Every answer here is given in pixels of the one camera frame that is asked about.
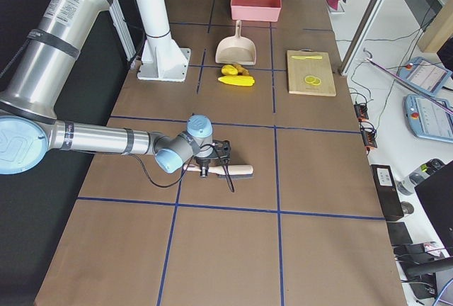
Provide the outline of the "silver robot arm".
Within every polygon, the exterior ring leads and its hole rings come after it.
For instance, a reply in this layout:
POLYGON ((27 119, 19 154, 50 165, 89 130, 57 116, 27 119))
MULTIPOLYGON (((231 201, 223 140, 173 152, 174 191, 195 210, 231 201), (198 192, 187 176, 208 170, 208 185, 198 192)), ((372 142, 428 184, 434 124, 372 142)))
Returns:
POLYGON ((185 81, 190 51, 173 40, 164 0, 49 0, 1 72, 1 172, 47 168, 59 151, 151 155, 168 174, 223 164, 203 115, 175 136, 107 126, 133 57, 142 81, 185 81))

